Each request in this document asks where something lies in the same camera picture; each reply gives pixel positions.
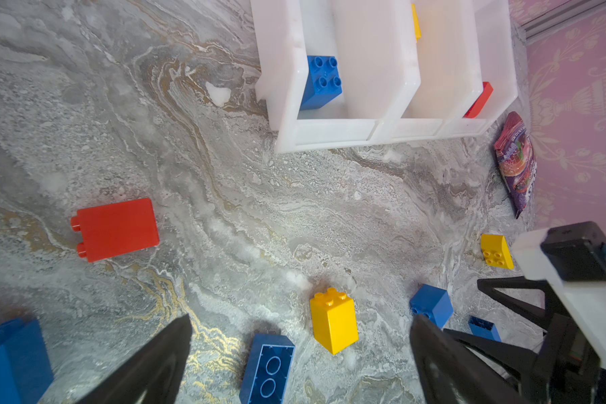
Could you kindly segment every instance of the snack wrapper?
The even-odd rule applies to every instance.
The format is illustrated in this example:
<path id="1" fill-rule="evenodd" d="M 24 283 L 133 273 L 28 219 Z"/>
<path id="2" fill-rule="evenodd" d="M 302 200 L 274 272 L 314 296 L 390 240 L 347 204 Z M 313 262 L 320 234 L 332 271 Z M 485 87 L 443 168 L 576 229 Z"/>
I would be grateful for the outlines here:
<path id="1" fill-rule="evenodd" d="M 518 218 L 534 191 L 536 158 L 525 122 L 516 112 L 510 112 L 505 120 L 503 132 L 494 143 L 494 149 L 498 169 L 516 208 L 514 217 Z"/>

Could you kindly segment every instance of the yellow toy brick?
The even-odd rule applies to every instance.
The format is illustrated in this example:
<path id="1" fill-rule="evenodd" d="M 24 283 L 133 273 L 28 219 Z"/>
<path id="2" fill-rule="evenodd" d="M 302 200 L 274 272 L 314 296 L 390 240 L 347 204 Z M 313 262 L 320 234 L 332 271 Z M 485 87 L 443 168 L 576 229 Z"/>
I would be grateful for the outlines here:
<path id="1" fill-rule="evenodd" d="M 420 21 L 417 19 L 417 12 L 415 12 L 415 4 L 411 4 L 411 10 L 413 11 L 413 25 L 415 26 L 415 42 L 422 37 L 422 31 L 420 31 Z"/>
<path id="2" fill-rule="evenodd" d="M 485 263 L 491 266 L 514 269 L 514 261 L 509 254 L 509 247 L 505 236 L 496 234 L 483 234 L 480 238 L 480 248 L 485 256 Z"/>
<path id="3" fill-rule="evenodd" d="M 310 299 L 314 338 L 331 354 L 359 341 L 355 301 L 344 292 L 330 288 Z"/>

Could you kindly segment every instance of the red toy brick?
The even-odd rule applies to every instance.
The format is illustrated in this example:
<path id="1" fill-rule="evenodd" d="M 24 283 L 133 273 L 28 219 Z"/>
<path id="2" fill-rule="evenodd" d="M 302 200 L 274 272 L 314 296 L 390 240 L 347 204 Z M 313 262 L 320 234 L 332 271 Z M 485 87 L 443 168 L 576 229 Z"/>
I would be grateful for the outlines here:
<path id="1" fill-rule="evenodd" d="M 76 252 L 89 263 L 160 243 L 149 198 L 80 209 L 72 218 L 72 229 L 81 231 L 83 242 Z"/>
<path id="2" fill-rule="evenodd" d="M 474 104 L 467 111 L 464 117 L 477 117 L 480 111 L 483 110 L 483 107 L 485 107 L 485 104 L 487 103 L 487 100 L 489 100 L 489 97 L 491 97 L 493 91 L 494 88 L 489 83 L 489 81 L 483 81 L 482 94 L 478 96 L 478 99 L 476 100 L 476 102 L 474 102 Z"/>

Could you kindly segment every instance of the blue brick in bin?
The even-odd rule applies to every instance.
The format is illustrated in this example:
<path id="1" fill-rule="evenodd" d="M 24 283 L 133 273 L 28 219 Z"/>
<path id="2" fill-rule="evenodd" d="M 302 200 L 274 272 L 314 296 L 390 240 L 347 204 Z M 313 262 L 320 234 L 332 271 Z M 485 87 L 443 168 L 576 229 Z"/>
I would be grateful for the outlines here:
<path id="1" fill-rule="evenodd" d="M 473 335 L 501 342 L 501 336 L 498 335 L 496 325 L 490 321 L 471 316 L 469 319 L 469 328 Z"/>
<path id="2" fill-rule="evenodd" d="M 341 94 L 341 79 L 334 56 L 308 56 L 307 82 L 300 110 L 318 109 Z"/>
<path id="3" fill-rule="evenodd" d="M 422 285 L 409 302 L 411 313 L 425 315 L 442 329 L 453 314 L 451 299 L 446 290 L 430 285 Z"/>
<path id="4" fill-rule="evenodd" d="M 281 404 L 294 344 L 285 335 L 256 334 L 240 387 L 242 404 Z"/>
<path id="5" fill-rule="evenodd" d="M 36 404 L 53 380 L 38 320 L 0 325 L 0 404 Z"/>

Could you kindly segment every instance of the pink wallpaper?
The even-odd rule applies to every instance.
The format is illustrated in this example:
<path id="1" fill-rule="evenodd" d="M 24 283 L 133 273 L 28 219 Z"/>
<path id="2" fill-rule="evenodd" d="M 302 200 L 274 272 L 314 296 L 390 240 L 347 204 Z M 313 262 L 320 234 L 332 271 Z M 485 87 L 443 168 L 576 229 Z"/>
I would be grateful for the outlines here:
<path id="1" fill-rule="evenodd" d="M 606 10 L 527 49 L 537 228 L 606 233 Z"/>
<path id="2" fill-rule="evenodd" d="M 519 24 L 525 24 L 567 1 L 568 0 L 509 0 L 509 14 Z"/>

